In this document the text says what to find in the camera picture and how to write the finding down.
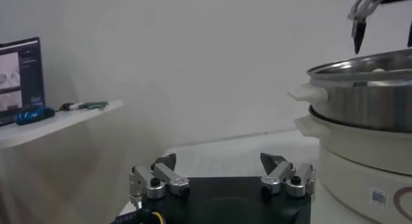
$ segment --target stainless steel pot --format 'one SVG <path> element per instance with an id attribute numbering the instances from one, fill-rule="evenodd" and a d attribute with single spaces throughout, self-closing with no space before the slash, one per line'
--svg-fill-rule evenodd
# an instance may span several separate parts
<path id="1" fill-rule="evenodd" d="M 412 133 L 412 50 L 325 64 L 289 94 L 331 122 Z"/>

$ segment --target white wall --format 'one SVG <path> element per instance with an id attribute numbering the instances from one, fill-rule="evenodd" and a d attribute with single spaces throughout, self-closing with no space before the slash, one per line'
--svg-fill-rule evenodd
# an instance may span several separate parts
<path id="1" fill-rule="evenodd" d="M 307 105 L 286 90 L 313 66 L 353 57 L 353 1 L 0 0 L 1 42 L 42 39 L 51 105 L 126 103 L 3 153 L 22 214 L 29 223 L 107 223 L 127 200 L 132 164 L 179 144 L 290 129 Z M 379 8 L 361 53 L 405 48 L 411 8 Z M 21 174 L 28 167 L 32 179 Z M 33 179 L 40 193 L 28 201 Z"/>

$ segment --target pot handle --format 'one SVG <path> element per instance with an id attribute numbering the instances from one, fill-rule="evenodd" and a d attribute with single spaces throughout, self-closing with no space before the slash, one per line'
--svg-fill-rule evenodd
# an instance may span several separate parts
<path id="1" fill-rule="evenodd" d="M 296 101 L 305 101 L 311 104 L 317 104 L 328 101 L 328 92 L 311 84 L 302 84 L 300 87 L 288 91 L 288 94 Z"/>
<path id="2" fill-rule="evenodd" d="M 306 137 L 320 138 L 330 133 L 326 126 L 313 119 L 311 115 L 295 119 L 295 125 Z"/>

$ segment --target computer screen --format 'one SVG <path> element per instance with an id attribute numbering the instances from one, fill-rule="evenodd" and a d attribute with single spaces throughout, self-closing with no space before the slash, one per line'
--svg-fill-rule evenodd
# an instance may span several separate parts
<path id="1" fill-rule="evenodd" d="M 44 104 L 40 39 L 0 44 L 0 116 Z"/>

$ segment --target black cable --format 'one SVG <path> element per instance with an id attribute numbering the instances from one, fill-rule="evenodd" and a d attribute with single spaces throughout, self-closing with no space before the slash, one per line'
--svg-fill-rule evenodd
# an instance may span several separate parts
<path id="1" fill-rule="evenodd" d="M 74 103 L 64 103 L 64 104 L 60 107 L 59 111 L 69 111 L 69 110 L 70 110 L 70 106 L 73 105 L 73 104 L 74 104 Z"/>
<path id="2" fill-rule="evenodd" d="M 152 217 L 153 215 L 151 209 L 139 209 L 134 212 L 116 217 L 114 222 L 110 224 L 137 224 L 143 223 L 145 220 Z"/>

